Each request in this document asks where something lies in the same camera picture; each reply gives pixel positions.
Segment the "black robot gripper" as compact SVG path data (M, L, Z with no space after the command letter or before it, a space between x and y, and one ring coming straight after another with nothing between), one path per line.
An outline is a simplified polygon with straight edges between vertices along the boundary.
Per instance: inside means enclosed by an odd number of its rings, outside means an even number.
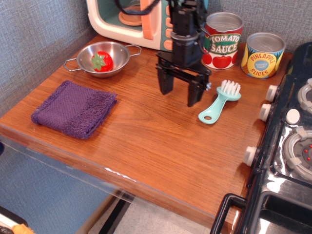
M157 76L159 88L163 95L172 91L174 78L189 84L188 107L192 107L202 98L203 92L209 90L211 71L201 64L204 54L202 33L181 36L171 33L173 48L171 52L158 51Z

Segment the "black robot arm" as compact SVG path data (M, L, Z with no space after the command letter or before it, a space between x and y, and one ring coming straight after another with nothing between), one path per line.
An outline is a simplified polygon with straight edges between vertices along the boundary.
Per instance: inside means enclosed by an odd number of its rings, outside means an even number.
M188 106L191 107L202 98L209 89L209 75L201 59L206 52L203 49L204 28L207 5L202 0L168 1L173 31L172 52L158 51L156 65L159 88L162 94L172 91L174 78L188 83Z

